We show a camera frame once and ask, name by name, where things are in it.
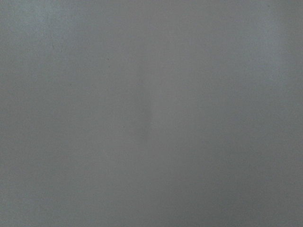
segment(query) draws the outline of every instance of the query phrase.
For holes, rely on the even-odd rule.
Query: gray surface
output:
[[[1,0],[1,227],[303,226],[303,1]]]

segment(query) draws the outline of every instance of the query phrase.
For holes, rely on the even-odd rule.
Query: plain gray background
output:
[[[0,0],[1,227],[303,226],[303,1]]]

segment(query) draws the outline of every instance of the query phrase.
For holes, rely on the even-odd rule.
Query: gray wall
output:
[[[0,226],[303,226],[303,1],[1,0]]]

